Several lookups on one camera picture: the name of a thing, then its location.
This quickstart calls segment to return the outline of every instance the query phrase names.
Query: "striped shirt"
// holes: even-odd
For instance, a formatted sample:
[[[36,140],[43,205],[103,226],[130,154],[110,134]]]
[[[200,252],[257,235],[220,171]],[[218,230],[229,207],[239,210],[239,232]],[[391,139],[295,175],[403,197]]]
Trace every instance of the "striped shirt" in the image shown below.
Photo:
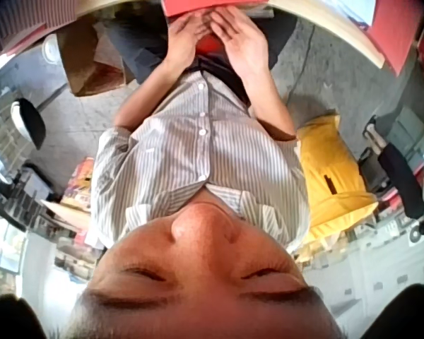
[[[92,227],[106,247],[178,211],[202,188],[287,250],[308,232],[310,210],[297,141],[272,139],[222,81],[183,76],[133,133],[100,137]]]

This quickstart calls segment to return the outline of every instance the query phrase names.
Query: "nose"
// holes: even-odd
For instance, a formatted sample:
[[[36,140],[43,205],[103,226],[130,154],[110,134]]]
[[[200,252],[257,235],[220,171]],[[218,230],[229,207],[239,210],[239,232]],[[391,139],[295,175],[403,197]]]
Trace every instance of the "nose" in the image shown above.
[[[215,274],[229,268],[240,234],[239,220],[210,203],[183,208],[171,225],[174,248],[189,272]]]

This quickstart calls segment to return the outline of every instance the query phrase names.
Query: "eyelash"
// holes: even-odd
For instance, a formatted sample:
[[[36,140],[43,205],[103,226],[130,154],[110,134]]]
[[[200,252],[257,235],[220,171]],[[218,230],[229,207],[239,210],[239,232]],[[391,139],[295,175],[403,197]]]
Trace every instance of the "eyelash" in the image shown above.
[[[251,279],[254,277],[263,277],[265,275],[270,275],[270,274],[274,274],[274,273],[283,273],[286,271],[286,266],[284,263],[281,262],[277,262],[277,263],[273,263],[271,265],[267,265],[267,267],[265,268],[260,268],[260,266],[257,266],[257,268],[255,268],[253,266],[252,269],[248,270],[249,272],[251,272],[248,275],[244,275],[242,276],[243,280],[246,279]]]
[[[130,268],[126,268],[126,269],[124,269],[124,272],[131,273],[131,274],[142,275],[143,277],[149,278],[149,279],[154,280],[154,281],[160,281],[160,282],[165,282],[166,281],[166,279],[164,279],[163,277],[161,277],[157,273],[154,273],[153,270],[142,268],[142,267],[130,267]]]
[[[264,268],[262,270],[258,270],[258,271],[254,272],[254,273],[251,273],[249,275],[246,275],[245,277],[242,277],[242,279],[243,280],[246,280],[246,279],[251,279],[251,278],[254,278],[254,277],[263,277],[265,275],[269,275],[269,274],[272,274],[272,273],[280,273],[280,271],[279,270],[274,270],[272,268]]]

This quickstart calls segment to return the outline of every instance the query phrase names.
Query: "eyebrow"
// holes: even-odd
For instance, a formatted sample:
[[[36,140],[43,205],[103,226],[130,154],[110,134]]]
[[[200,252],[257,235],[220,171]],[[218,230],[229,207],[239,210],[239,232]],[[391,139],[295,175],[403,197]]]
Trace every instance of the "eyebrow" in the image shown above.
[[[87,291],[81,296],[81,303],[87,307],[104,307],[106,309],[133,311],[164,309],[178,303],[178,301],[178,296],[151,299],[116,298],[94,291]]]
[[[296,304],[307,306],[322,303],[321,297],[316,293],[313,287],[307,287],[294,292],[247,292],[242,293],[240,298],[265,302],[267,304]]]

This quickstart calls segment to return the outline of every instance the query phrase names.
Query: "tiled floor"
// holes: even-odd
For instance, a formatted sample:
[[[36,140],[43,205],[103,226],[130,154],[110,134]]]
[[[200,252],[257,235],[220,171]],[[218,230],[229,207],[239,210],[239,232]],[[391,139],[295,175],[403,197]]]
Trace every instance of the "tiled floor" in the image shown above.
[[[273,69],[282,96],[287,95],[298,77],[311,31],[312,24],[299,20]],[[389,69],[377,69],[344,41],[316,28],[305,72],[289,109],[297,125],[326,109],[337,109],[343,138],[353,154],[359,156],[366,147],[361,131],[373,114],[396,112],[401,105],[416,105],[416,113],[424,112],[424,80],[420,70],[414,68],[415,59],[412,53],[402,74],[395,78]],[[2,73],[0,89],[5,85],[17,87],[35,105],[65,81],[62,67],[47,65],[38,50],[12,61]],[[95,155],[101,132],[110,126],[118,107],[136,86],[134,81],[127,88],[82,98],[67,90],[42,112],[47,139],[31,160],[60,192],[76,164]]]

